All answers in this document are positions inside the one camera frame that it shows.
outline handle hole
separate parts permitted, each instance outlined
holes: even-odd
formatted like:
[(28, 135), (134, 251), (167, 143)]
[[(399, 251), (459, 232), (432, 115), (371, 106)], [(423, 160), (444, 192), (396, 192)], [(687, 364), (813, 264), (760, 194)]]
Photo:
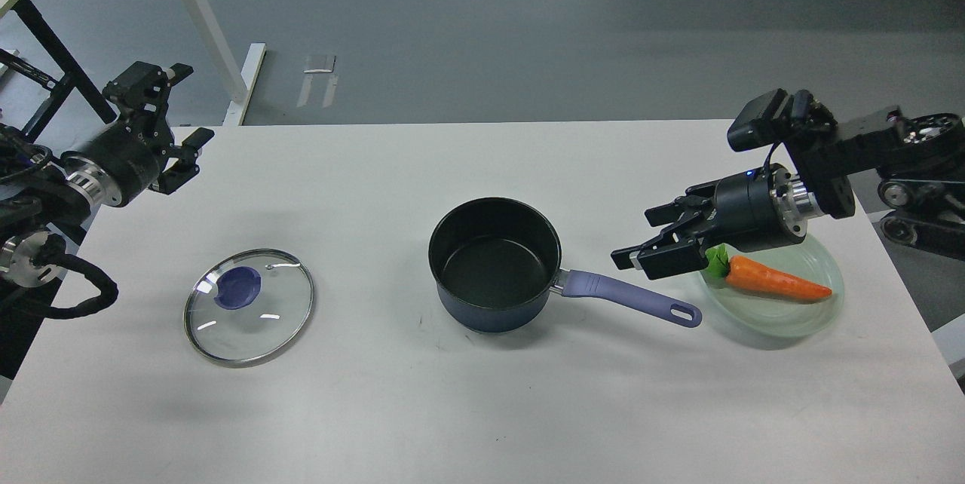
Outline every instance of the handle hole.
[(671, 305), (669, 307), (669, 312), (678, 318), (687, 320), (687, 322), (693, 322), (694, 313), (690, 312), (686, 308), (682, 308), (680, 305)]

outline white table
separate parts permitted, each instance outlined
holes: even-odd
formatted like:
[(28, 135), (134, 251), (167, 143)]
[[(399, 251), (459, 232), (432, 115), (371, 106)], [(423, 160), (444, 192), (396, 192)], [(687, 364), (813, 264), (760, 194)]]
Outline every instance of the white table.
[[(648, 281), (609, 253), (654, 233), (645, 207), (762, 160), (728, 151), (726, 127), (217, 130), (178, 193), (97, 217), (81, 254), (121, 299), (41, 328), (0, 409), (0, 481), (961, 481), (965, 398), (861, 212), (811, 222), (847, 304), (783, 350), (594, 299), (551, 296), (500, 335), (442, 308), (428, 236), (486, 195), (541, 210), (564, 267), (709, 308), (692, 275)], [(182, 306), (255, 247), (310, 268), (317, 314), (276, 360), (218, 367)], [(56, 305), (91, 292), (70, 277)]]

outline floor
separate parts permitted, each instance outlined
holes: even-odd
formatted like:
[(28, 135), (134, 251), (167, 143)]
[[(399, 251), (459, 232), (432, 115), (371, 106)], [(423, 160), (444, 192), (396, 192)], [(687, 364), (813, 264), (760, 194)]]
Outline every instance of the floor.
[[(172, 93), (170, 123), (220, 124), (228, 96), (179, 0), (34, 2), (97, 85), (135, 60), (188, 63), (195, 75)], [(251, 41), (268, 43), (246, 124), (731, 118), (777, 87), (810, 89), (844, 120), (894, 103), (914, 116), (965, 112), (965, 0), (211, 5), (238, 57)], [(0, 47), (51, 67), (13, 16), (0, 20)], [(308, 78), (320, 55), (337, 56), (334, 74)], [(0, 78), (7, 124), (26, 120), (42, 98), (20, 75)], [(45, 138), (62, 151), (98, 127), (73, 98)], [(862, 202), (883, 209), (873, 176), (859, 179)], [(927, 316), (932, 329), (965, 310), (957, 292), (934, 288), (935, 279), (961, 278), (960, 262), (889, 251), (923, 313), (938, 309)]]

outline green leaf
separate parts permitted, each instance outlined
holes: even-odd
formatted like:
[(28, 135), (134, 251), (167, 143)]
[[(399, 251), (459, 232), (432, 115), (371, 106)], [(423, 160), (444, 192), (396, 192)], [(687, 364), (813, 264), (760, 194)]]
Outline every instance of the green leaf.
[(707, 260), (710, 261), (710, 265), (707, 265), (704, 271), (707, 271), (707, 274), (710, 274), (711, 277), (724, 278), (730, 274), (731, 259), (728, 258), (727, 248), (724, 248), (723, 244), (707, 248)]

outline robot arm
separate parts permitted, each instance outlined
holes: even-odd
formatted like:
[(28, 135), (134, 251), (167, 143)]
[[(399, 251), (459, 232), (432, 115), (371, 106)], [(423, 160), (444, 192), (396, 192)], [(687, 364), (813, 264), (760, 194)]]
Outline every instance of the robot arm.
[[(116, 301), (116, 284), (95, 265), (66, 253), (65, 240), (51, 224), (80, 243), (80, 224), (99, 205), (123, 207), (146, 188), (169, 195), (197, 175), (196, 160), (214, 132), (197, 129), (176, 146), (166, 120), (172, 86), (191, 72), (183, 64), (162, 69), (135, 62), (103, 90), (120, 109), (117, 120), (61, 158), (0, 124), (0, 186), (9, 196), (0, 199), (0, 310), (15, 306), (68, 319)], [(65, 268), (83, 274), (100, 294), (67, 309), (24, 298)]]
[(651, 226), (666, 225), (640, 246), (615, 250), (618, 268), (656, 279), (705, 268), (715, 244), (745, 253), (798, 244), (808, 219), (854, 215), (847, 176), (872, 168), (882, 178), (879, 195), (895, 209), (882, 222), (886, 236), (965, 259), (965, 127), (957, 115), (908, 119), (892, 107), (839, 124), (806, 90), (778, 89), (744, 107), (728, 144), (734, 151), (770, 145), (772, 153), (783, 144), (798, 172), (768, 154), (762, 167), (687, 188), (645, 212)]

